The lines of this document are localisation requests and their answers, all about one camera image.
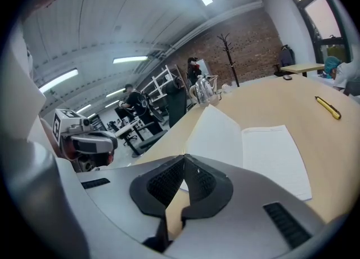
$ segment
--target black coat stand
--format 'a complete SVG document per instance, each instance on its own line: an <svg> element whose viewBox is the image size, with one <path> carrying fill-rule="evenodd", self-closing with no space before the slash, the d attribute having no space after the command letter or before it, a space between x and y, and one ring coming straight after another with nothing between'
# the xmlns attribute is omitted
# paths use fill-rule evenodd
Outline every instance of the black coat stand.
<svg viewBox="0 0 360 259"><path fill-rule="evenodd" d="M228 33L225 36L225 38L224 38L223 34L221 34L221 37L217 36L221 41L223 41L223 43L225 45L225 47L220 47L220 46L217 46L217 47L218 48L223 48L224 49L223 51L226 51L227 57L228 57L229 62L230 62L230 64L226 64L226 65L231 66L232 73L234 74L234 77L235 77L235 82L236 82L237 86L239 87L240 86L239 85L239 80L237 79L237 75L236 75L235 68L234 68L234 65L233 65L235 62L232 61L231 55L230 55L230 50L232 50L233 48L229 49L231 43L228 44L227 41L226 41L226 38L227 38L227 36L229 36L229 34L230 33Z"/></svg>

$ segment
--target yellow utility knife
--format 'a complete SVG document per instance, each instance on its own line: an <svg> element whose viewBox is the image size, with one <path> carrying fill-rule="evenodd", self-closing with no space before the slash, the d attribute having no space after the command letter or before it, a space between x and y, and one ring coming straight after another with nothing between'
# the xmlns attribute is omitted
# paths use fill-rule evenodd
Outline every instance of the yellow utility knife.
<svg viewBox="0 0 360 259"><path fill-rule="evenodd" d="M318 101L321 105L323 105L325 107L326 110L328 110L331 115L339 120L341 118L341 114L338 110L336 110L332 105L330 105L328 102L324 101L323 99L321 99L318 96L315 96L316 101Z"/></svg>

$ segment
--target brick wall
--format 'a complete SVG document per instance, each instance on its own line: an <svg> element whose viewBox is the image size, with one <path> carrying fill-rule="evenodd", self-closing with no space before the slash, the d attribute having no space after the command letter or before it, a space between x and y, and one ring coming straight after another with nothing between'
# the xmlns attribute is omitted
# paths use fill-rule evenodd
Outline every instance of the brick wall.
<svg viewBox="0 0 360 259"><path fill-rule="evenodd" d="M223 33L228 36L233 50L230 52L239 82L245 82L272 75L274 64L278 63L278 54L282 46L277 30L263 8L235 16L221 22L199 34L184 46L171 54L162 64L170 68L177 64L183 71L187 69L187 59L204 59L214 75L219 75L218 88L224 83L234 81L226 52L217 46L223 46L217 38ZM157 75L159 70L151 72ZM139 87L148 83L148 79Z"/></svg>

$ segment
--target open notebook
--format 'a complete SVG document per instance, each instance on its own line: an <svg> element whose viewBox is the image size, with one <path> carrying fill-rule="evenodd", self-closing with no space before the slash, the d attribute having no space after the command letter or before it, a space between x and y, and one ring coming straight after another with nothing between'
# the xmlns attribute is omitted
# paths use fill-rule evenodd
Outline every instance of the open notebook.
<svg viewBox="0 0 360 259"><path fill-rule="evenodd" d="M285 125L241 130L233 119L209 105L186 141L184 153L260 173L300 200L312 197L304 162ZM181 189L187 190L185 182Z"/></svg>

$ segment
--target light wood tabletop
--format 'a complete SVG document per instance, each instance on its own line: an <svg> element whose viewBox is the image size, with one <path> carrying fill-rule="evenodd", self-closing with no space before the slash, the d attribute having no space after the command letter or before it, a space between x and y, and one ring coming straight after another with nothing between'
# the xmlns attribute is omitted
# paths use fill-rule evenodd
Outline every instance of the light wood tabletop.
<svg viewBox="0 0 360 259"><path fill-rule="evenodd" d="M306 203L325 222L351 209L360 187L360 105L322 83L293 75L239 87L224 94L216 106L242 129L286 125L310 180L312 199ZM315 96L332 104L342 118L336 120ZM203 109L194 106L136 164L182 154ZM179 190L166 209L169 231L181 232L181 210L188 193Z"/></svg>
<svg viewBox="0 0 360 259"><path fill-rule="evenodd" d="M324 64L297 64L297 65L291 65L282 67L282 71L288 71L295 74L303 73L304 77L307 77L307 73L309 71L315 71L315 70L323 70Z"/></svg>

